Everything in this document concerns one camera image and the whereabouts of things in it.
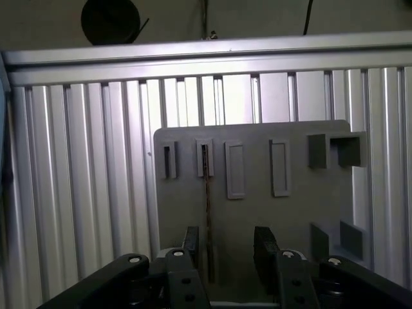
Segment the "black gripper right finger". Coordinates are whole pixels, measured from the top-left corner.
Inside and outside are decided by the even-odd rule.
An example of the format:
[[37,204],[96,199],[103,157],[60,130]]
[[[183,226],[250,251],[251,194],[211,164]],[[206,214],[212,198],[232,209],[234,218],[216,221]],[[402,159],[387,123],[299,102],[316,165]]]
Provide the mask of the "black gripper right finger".
[[281,250],[268,227],[254,229],[254,264],[280,308],[411,308],[410,290],[342,256]]

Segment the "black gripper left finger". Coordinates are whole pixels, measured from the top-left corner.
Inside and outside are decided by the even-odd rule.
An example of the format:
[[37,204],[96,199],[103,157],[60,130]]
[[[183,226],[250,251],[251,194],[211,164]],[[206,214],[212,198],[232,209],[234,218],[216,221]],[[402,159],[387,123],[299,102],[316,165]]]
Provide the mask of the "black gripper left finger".
[[182,247],[150,261],[125,254],[41,305],[41,308],[208,308],[198,272],[199,228]]

